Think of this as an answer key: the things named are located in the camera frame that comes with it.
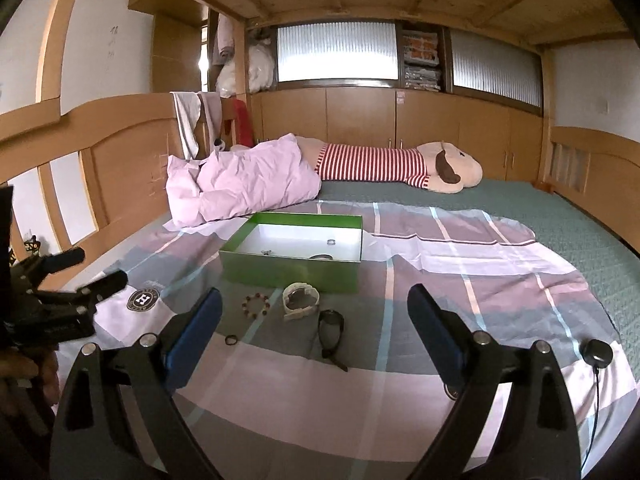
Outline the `left hand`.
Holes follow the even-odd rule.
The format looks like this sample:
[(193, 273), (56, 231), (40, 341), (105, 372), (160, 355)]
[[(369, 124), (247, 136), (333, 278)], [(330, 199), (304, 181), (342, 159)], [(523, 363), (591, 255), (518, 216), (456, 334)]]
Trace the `left hand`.
[(1, 417), (37, 437), (50, 434), (52, 406), (60, 400), (58, 347), (1, 351)]

